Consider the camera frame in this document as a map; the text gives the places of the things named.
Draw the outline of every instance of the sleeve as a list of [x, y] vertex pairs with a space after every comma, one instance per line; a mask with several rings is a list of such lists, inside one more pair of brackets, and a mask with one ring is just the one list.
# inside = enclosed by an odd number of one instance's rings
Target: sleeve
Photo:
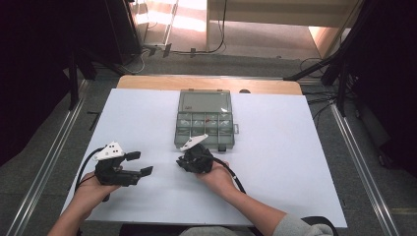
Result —
[[332, 236], [333, 231], [325, 224], [310, 225], [302, 219], [293, 215], [287, 214], [276, 225], [273, 231], [273, 236]]
[[180, 236], [238, 236], [235, 232], [220, 226], [191, 227]]

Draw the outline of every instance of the tripod leg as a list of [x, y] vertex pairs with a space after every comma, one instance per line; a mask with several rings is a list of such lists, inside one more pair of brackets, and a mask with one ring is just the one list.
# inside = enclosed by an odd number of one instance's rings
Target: tripod leg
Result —
[[73, 110], [74, 106], [79, 100], [78, 92], [78, 78], [77, 78], [77, 65], [75, 59], [74, 50], [71, 50], [69, 56], [69, 74], [70, 74], [70, 93], [71, 93], [71, 103], [69, 110]]
[[97, 71], [92, 65], [91, 60], [84, 55], [80, 49], [76, 51], [76, 64], [80, 69], [80, 72], [83, 74], [84, 78], [87, 80], [94, 80], [97, 76]]
[[321, 81], [324, 86], [333, 85], [334, 81], [337, 79], [340, 74], [341, 68], [340, 63], [331, 64], [326, 69], [325, 73], [322, 75]]
[[346, 96], [346, 84], [347, 84], [347, 75], [348, 75], [348, 65], [347, 62], [343, 62], [341, 69], [340, 79], [339, 79], [339, 88], [337, 93], [337, 109], [339, 110], [342, 117], [346, 117], [344, 114], [344, 98]]
[[115, 72], [117, 75], [119, 76], [124, 76], [126, 75], [126, 73], [122, 70], [120, 70], [119, 68], [117, 68], [116, 66], [114, 66], [112, 63], [106, 61], [105, 59], [101, 58], [100, 56], [96, 55], [95, 53], [82, 48], [81, 49], [83, 53], [85, 53], [91, 60], [96, 61], [100, 64], [102, 64], [103, 66], [107, 67], [108, 69], [112, 70], [113, 72]]

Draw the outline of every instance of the black cable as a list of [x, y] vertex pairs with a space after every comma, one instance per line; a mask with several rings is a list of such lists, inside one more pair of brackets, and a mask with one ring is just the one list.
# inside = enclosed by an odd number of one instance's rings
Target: black cable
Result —
[[213, 156], [213, 157], [210, 157], [210, 158], [212, 158], [215, 162], [217, 162], [217, 163], [221, 164], [224, 168], [226, 168], [226, 169], [227, 169], [227, 171], [229, 171], [229, 173], [232, 175], [232, 179], [236, 182], [236, 185], [237, 185], [237, 187], [239, 187], [240, 192], [242, 192], [242, 193], [246, 194], [246, 191], [245, 191], [245, 189], [243, 188], [242, 183], [240, 183], [240, 180], [239, 180], [239, 178], [236, 176], [235, 172], [233, 172], [233, 170], [232, 170], [232, 169], [230, 169], [230, 167], [229, 167], [226, 163], [224, 163], [224, 161], [220, 160], [219, 158], [216, 158], [216, 157], [214, 157], [214, 156]]
[[346, 82], [346, 88], [348, 89], [349, 92], [352, 92], [353, 87], [355, 86], [355, 84], [359, 81], [359, 78], [352, 76], [351, 74], [348, 75], [348, 80]]
[[303, 95], [336, 95], [337, 92], [335, 91], [315, 91], [315, 92], [309, 92], [309, 91], [302, 91]]
[[314, 103], [319, 103], [319, 102], [324, 102], [324, 101], [332, 101], [335, 100], [336, 96], [332, 96], [332, 97], [326, 97], [326, 98], [317, 98], [317, 99], [313, 99], [313, 100], [309, 100], [307, 103], [309, 105], [314, 104]]
[[90, 176], [89, 178], [87, 178], [87, 179], [85, 179], [85, 180], [83, 180], [82, 182], [80, 182], [80, 184], [79, 184], [79, 187], [84, 183], [84, 182], [86, 182], [87, 180], [89, 180], [89, 179], [91, 179], [91, 178], [93, 178], [93, 177], [95, 177], [95, 174], [93, 174], [92, 176]]
[[332, 103], [327, 104], [325, 107], [323, 107], [322, 109], [320, 109], [316, 115], [313, 116], [313, 121], [316, 119], [316, 116], [318, 116], [317, 118], [317, 123], [316, 123], [316, 129], [319, 128], [319, 121], [320, 121], [320, 116], [322, 114], [323, 111], [325, 111], [327, 108], [329, 108], [332, 105]]
[[[301, 63], [300, 63], [300, 71], [304, 71], [304, 69], [303, 69], [303, 64], [305, 63], [305, 62], [307, 62], [308, 60], [314, 60], [314, 59], [318, 59], [318, 60], [323, 60], [322, 58], [318, 58], [318, 57], [311, 57], [311, 58], [307, 58], [307, 59], [304, 59]], [[322, 71], [322, 68], [320, 68], [319, 69], [319, 71], [322, 73], [321, 75], [319, 75], [319, 76], [312, 76], [311, 74], [310, 75], [308, 75], [309, 77], [311, 77], [311, 78], [313, 78], [313, 79], [318, 79], [318, 78], [320, 78], [323, 74], [324, 74], [324, 72]]]
[[87, 165], [87, 163], [89, 162], [89, 160], [92, 158], [92, 156], [94, 155], [94, 154], [96, 154], [97, 152], [99, 152], [99, 151], [101, 151], [101, 150], [103, 150], [104, 149], [104, 147], [101, 147], [101, 148], [97, 148], [95, 151], [93, 151], [87, 158], [86, 158], [86, 160], [84, 161], [84, 163], [83, 163], [83, 166], [81, 167], [81, 169], [80, 169], [80, 172], [79, 172], [79, 174], [78, 174], [78, 177], [77, 177], [77, 182], [76, 182], [76, 187], [75, 187], [75, 190], [74, 190], [74, 194], [76, 193], [76, 191], [78, 190], [78, 188], [80, 187], [80, 185], [81, 185], [81, 183], [80, 183], [80, 181], [81, 181], [81, 178], [82, 178], [82, 175], [83, 175], [83, 172], [84, 172], [84, 169], [86, 168], [86, 165]]

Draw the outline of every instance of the white table surface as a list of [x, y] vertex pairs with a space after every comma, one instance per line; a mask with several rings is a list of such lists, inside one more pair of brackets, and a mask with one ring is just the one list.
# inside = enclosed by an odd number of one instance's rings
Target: white table surface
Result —
[[[152, 165], [153, 172], [137, 186], [112, 193], [89, 220], [252, 225], [177, 165], [182, 155], [174, 145], [179, 94], [121, 88], [111, 92], [84, 158], [116, 141], [125, 152], [142, 153], [139, 160], [124, 161], [125, 170]], [[321, 215], [336, 227], [347, 227], [305, 96], [232, 93], [231, 98], [240, 133], [234, 149], [212, 153], [230, 163], [247, 194], [299, 217]], [[91, 160], [85, 173], [95, 165]], [[73, 193], [74, 185], [64, 208]]]

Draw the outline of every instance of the black equipment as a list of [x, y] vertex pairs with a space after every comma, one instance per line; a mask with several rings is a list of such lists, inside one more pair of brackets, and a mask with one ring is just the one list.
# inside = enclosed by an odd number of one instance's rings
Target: black equipment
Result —
[[[104, 147], [98, 148], [93, 151], [84, 161], [83, 166], [80, 169], [78, 174], [76, 188], [74, 193], [83, 183], [81, 178], [83, 176], [84, 169], [86, 168], [87, 163], [95, 155], [97, 152], [102, 151]], [[130, 171], [130, 170], [122, 170], [120, 164], [124, 161], [130, 161], [134, 159], [139, 159], [141, 157], [141, 153], [139, 151], [134, 151], [130, 153], [125, 153], [123, 156], [108, 158], [99, 160], [98, 164], [95, 166], [94, 175], [97, 177], [98, 181], [101, 185], [121, 185], [123, 187], [128, 187], [130, 185], [137, 185], [138, 181], [142, 177], [146, 177], [151, 175], [153, 166], [143, 168], [140, 171]], [[107, 202], [110, 198], [110, 195], [104, 198], [104, 202]]]
[[339, 78], [342, 116], [347, 77], [357, 81], [358, 111], [386, 167], [401, 166], [417, 177], [417, 2], [366, 0], [350, 34], [329, 58], [284, 78], [297, 81], [323, 66], [323, 85]]
[[141, 13], [139, 4], [133, 6], [127, 0], [86, 0], [75, 5], [75, 41], [90, 53], [89, 57], [96, 55], [108, 63], [124, 65], [142, 53], [140, 23], [135, 18]]
[[243, 188], [240, 180], [237, 178], [233, 170], [231, 170], [230, 167], [224, 163], [224, 161], [214, 157], [211, 152], [209, 152], [209, 149], [205, 148], [202, 144], [196, 144], [195, 146], [187, 149], [183, 156], [178, 157], [177, 163], [187, 172], [201, 174], [211, 172], [213, 161], [221, 164], [224, 168], [226, 168], [227, 171], [229, 171], [229, 173], [232, 175], [232, 178], [239, 187], [239, 190], [246, 194], [245, 189]]

